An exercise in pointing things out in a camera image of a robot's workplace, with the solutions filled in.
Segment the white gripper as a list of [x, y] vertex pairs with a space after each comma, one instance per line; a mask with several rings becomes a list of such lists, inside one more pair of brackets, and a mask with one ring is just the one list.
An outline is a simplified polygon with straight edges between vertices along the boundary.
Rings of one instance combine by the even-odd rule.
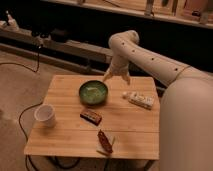
[[105, 82], [113, 75], [122, 76], [123, 80], [130, 85], [129, 61], [126, 58], [114, 55], [109, 66], [109, 70], [105, 72], [102, 81]]

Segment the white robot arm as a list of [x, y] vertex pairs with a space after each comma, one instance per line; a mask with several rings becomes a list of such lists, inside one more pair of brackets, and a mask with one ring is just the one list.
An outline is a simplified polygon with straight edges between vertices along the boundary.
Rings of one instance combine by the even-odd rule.
[[166, 86], [160, 107], [159, 171], [213, 171], [213, 76], [139, 46], [129, 30], [112, 35], [105, 79], [130, 80], [136, 64]]

